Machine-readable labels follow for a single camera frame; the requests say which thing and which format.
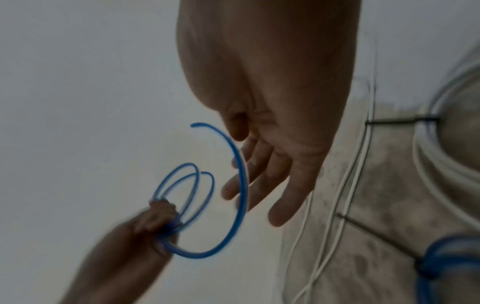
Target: hand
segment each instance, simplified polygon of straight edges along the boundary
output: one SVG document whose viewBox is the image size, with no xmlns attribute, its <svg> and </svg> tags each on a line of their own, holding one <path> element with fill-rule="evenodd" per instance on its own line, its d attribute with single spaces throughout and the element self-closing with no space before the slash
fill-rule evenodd
<svg viewBox="0 0 480 304">
<path fill-rule="evenodd" d="M 177 45 L 198 99 L 245 140 L 250 208 L 290 177 L 268 218 L 312 191 L 350 90 L 359 0 L 183 0 Z M 239 192 L 237 176 L 222 189 Z"/>
<path fill-rule="evenodd" d="M 154 234 L 177 216 L 175 206 L 155 201 L 147 211 L 108 233 L 83 261 L 61 304 L 130 304 L 172 258 Z M 178 241 L 173 236 L 172 242 Z"/>
</svg>

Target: black cable tie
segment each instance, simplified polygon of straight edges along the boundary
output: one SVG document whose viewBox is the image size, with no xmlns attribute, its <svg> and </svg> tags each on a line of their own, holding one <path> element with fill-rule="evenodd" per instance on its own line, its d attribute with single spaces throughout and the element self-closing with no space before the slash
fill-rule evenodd
<svg viewBox="0 0 480 304">
<path fill-rule="evenodd" d="M 414 116 L 408 118 L 387 118 L 387 119 L 375 119 L 365 121 L 365 125 L 410 125 L 416 122 L 435 122 L 440 121 L 438 116 Z"/>
</svg>

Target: coiled blue wire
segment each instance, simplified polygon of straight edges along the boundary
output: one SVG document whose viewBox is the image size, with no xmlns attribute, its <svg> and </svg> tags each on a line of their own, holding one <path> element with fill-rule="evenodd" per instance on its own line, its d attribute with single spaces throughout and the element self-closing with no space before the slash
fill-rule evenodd
<svg viewBox="0 0 480 304">
<path fill-rule="evenodd" d="M 159 241 L 168 251 L 186 257 L 186 258 L 193 258 L 193 259 L 200 259 L 200 258 L 206 258 L 209 256 L 212 256 L 214 254 L 217 254 L 220 252 L 225 246 L 230 243 L 230 241 L 233 239 L 233 237 L 236 235 L 238 232 L 240 225 L 242 224 L 242 221 L 245 217 L 245 214 L 247 213 L 247 208 L 248 208 L 248 189 L 249 189 L 249 183 L 248 183 L 248 175 L 247 175 L 247 169 L 245 168 L 244 161 L 242 159 L 242 156 L 240 154 L 240 151 L 237 149 L 233 141 L 230 139 L 229 136 L 227 136 L 224 132 L 219 130 L 218 128 L 207 124 L 207 123 L 194 123 L 190 125 L 192 128 L 209 128 L 213 131 L 215 131 L 217 134 L 219 134 L 223 139 L 226 140 L 228 145 L 230 146 L 231 150 L 233 151 L 233 157 L 238 165 L 238 176 L 240 179 L 240 195 L 239 195 L 239 203 L 238 203 L 238 211 L 235 216 L 235 220 L 233 221 L 233 225 L 230 228 L 230 231 L 227 233 L 226 237 L 214 248 L 205 251 L 205 252 L 190 252 L 186 251 L 174 244 L 172 244 L 169 240 L 168 237 L 176 234 L 188 226 L 190 226 L 194 221 L 198 219 L 200 214 L 205 210 L 207 205 L 210 203 L 210 200 L 213 196 L 214 193 L 214 188 L 215 188 L 215 179 L 214 176 L 210 172 L 200 172 L 199 168 L 193 164 L 193 163 L 185 163 L 177 168 L 175 168 L 172 172 L 170 172 L 160 183 L 158 188 L 156 189 L 155 193 L 152 196 L 152 200 L 159 200 L 166 198 L 166 196 L 178 185 L 183 183 L 184 181 L 190 179 L 190 178 L 195 178 L 195 182 L 193 183 L 193 187 L 191 189 L 190 194 L 188 195 L 188 198 L 185 202 L 185 205 L 182 207 L 181 211 L 179 212 L 178 216 L 170 223 L 168 224 L 164 230 L 157 234 L 156 239 Z M 192 167 L 195 170 L 195 173 L 188 174 L 176 182 L 174 182 L 170 187 L 168 187 L 163 193 L 162 190 L 165 187 L 165 185 L 170 181 L 170 179 L 180 170 L 186 167 Z M 193 214 L 191 218 L 188 220 L 184 221 L 182 223 L 182 218 L 185 215 L 185 213 L 188 211 L 188 209 L 191 207 L 192 202 L 195 198 L 195 195 L 197 193 L 199 183 L 200 183 L 200 175 L 208 175 L 211 178 L 211 187 L 210 191 L 208 192 L 208 195 L 206 196 L 206 199 L 203 201 L 201 204 L 200 208 Z"/>
<path fill-rule="evenodd" d="M 448 236 L 428 247 L 417 268 L 419 276 L 415 288 L 419 304 L 437 304 L 439 302 L 434 295 L 432 284 L 446 271 L 466 267 L 480 271 L 480 259 L 476 257 L 442 253 L 445 249 L 459 246 L 480 246 L 480 236 Z"/>
</svg>

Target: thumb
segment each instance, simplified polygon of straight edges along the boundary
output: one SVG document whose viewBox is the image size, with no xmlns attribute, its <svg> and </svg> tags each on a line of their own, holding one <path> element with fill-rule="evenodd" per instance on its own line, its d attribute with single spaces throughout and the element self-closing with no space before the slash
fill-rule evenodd
<svg viewBox="0 0 480 304">
<path fill-rule="evenodd" d="M 249 122 L 245 113 L 220 113 L 230 136 L 236 141 L 243 141 L 249 135 Z"/>
</svg>

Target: blue cable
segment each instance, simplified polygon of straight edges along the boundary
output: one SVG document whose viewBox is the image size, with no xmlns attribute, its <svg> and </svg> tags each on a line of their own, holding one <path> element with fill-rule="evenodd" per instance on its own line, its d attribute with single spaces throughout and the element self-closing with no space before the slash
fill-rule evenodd
<svg viewBox="0 0 480 304">
<path fill-rule="evenodd" d="M 442 253 L 447 248 L 459 245 L 479 246 L 480 236 L 448 236 L 441 238 L 428 247 L 422 259 L 417 261 L 419 274 L 415 288 L 418 304 L 437 304 L 439 301 L 433 292 L 433 283 L 443 273 L 462 268 L 480 271 L 480 259 L 469 255 Z"/>
<path fill-rule="evenodd" d="M 193 258 L 193 259 L 199 259 L 199 258 L 206 258 L 209 256 L 212 256 L 214 254 L 217 254 L 220 252 L 225 246 L 230 243 L 230 241 L 233 239 L 233 237 L 236 235 L 238 232 L 240 225 L 242 224 L 242 221 L 245 217 L 245 214 L 247 213 L 247 207 L 248 207 L 248 176 L 247 176 L 247 170 L 245 168 L 245 164 L 243 162 L 242 156 L 240 154 L 240 151 L 237 149 L 233 141 L 230 139 L 229 136 L 227 136 L 224 132 L 219 130 L 218 128 L 207 124 L 207 123 L 194 123 L 190 125 L 192 128 L 209 128 L 213 131 L 215 131 L 218 135 L 223 137 L 225 141 L 228 143 L 230 146 L 231 150 L 233 151 L 233 157 L 238 165 L 238 176 L 240 179 L 240 195 L 239 195 L 239 203 L 238 203 L 238 211 L 235 216 L 235 220 L 233 221 L 233 225 L 230 228 L 230 231 L 227 233 L 226 237 L 214 248 L 205 251 L 205 252 L 190 252 L 186 251 L 174 244 L 172 244 L 169 240 L 168 237 L 176 234 L 188 226 L 190 226 L 195 220 L 198 219 L 200 214 L 205 210 L 207 205 L 210 203 L 210 200 L 213 196 L 214 193 L 214 188 L 215 188 L 215 179 L 214 176 L 210 172 L 200 172 L 198 167 L 193 164 L 193 163 L 185 163 L 177 168 L 175 168 L 172 172 L 170 172 L 160 183 L 158 188 L 156 189 L 155 193 L 152 196 L 152 200 L 159 200 L 159 199 L 164 199 L 166 196 L 178 185 L 183 183 L 184 181 L 195 177 L 195 182 L 193 183 L 193 187 L 191 189 L 191 192 L 185 202 L 185 205 L 181 209 L 179 215 L 171 222 L 169 223 L 166 227 L 164 227 L 164 230 L 156 235 L 157 241 L 159 241 L 168 251 L 186 257 L 186 258 Z M 175 181 L 170 187 L 168 187 L 164 192 L 162 192 L 163 188 L 165 185 L 168 183 L 168 181 L 180 170 L 186 167 L 193 167 L 195 170 L 195 173 L 188 174 L 179 180 Z M 191 218 L 188 220 L 184 221 L 182 223 L 182 218 L 185 215 L 185 213 L 188 211 L 188 209 L 191 207 L 192 202 L 195 198 L 195 195 L 197 193 L 199 183 L 200 183 L 200 175 L 208 175 L 211 178 L 211 187 L 208 195 L 206 196 L 206 199 L 203 201 L 201 204 L 200 208 L 193 214 Z"/>
</svg>

